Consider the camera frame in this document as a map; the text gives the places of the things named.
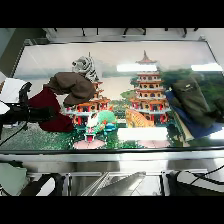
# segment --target tiger statue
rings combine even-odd
[[[142,114],[128,109],[125,112],[128,128],[154,127],[154,121],[148,121]]]

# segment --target sky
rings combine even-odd
[[[37,94],[42,84],[59,71],[72,71],[72,62],[81,56],[91,56],[109,65],[135,63],[143,58],[144,50],[152,60],[159,61],[163,69],[190,68],[192,64],[215,62],[204,42],[150,41],[150,42],[101,42],[70,43],[26,46],[15,71],[15,78],[33,84],[30,95]],[[130,78],[105,78],[103,96],[120,99],[120,93],[131,89]]]

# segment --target white floor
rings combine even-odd
[[[99,36],[121,36],[125,28],[99,28]],[[96,28],[84,28],[86,37],[95,36]],[[199,28],[196,32],[193,28],[187,28],[187,36],[183,38],[182,28],[147,28],[146,36],[149,40],[198,40],[200,36],[205,36],[212,48],[219,64],[224,68],[224,28]],[[127,35],[141,35],[142,30],[130,28]],[[54,32],[56,38],[72,38],[82,36],[81,28],[57,28]]]

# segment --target dark red cloth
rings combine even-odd
[[[74,129],[72,120],[65,115],[60,114],[60,105],[55,94],[47,87],[36,96],[29,99],[29,106],[34,108],[53,107],[56,118],[54,120],[41,122],[39,126],[44,131],[49,132],[69,132]]]

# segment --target cable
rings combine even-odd
[[[213,171],[210,171],[210,172],[208,172],[208,173],[204,173],[204,174],[202,174],[201,176],[199,176],[199,177],[197,177],[195,180],[193,180],[193,181],[190,183],[190,185],[192,185],[193,183],[195,183],[197,180],[201,179],[202,177],[204,177],[204,176],[206,176],[206,175],[208,175],[208,174],[210,174],[210,173],[214,173],[214,172],[216,172],[216,171],[218,171],[218,170],[221,170],[222,168],[224,168],[224,165],[220,166],[219,168],[217,168],[217,169],[215,169],[215,170],[213,170]]]
[[[26,121],[26,123],[18,130],[18,131],[16,131],[14,134],[12,134],[11,136],[9,136],[8,138],[6,138],[4,141],[2,141],[1,143],[0,143],[0,147],[4,144],[4,143],[6,143],[10,138],[12,138],[13,136],[15,136],[16,134],[18,134],[20,131],[22,131],[25,127],[26,127],[26,125],[27,125],[27,121]]]

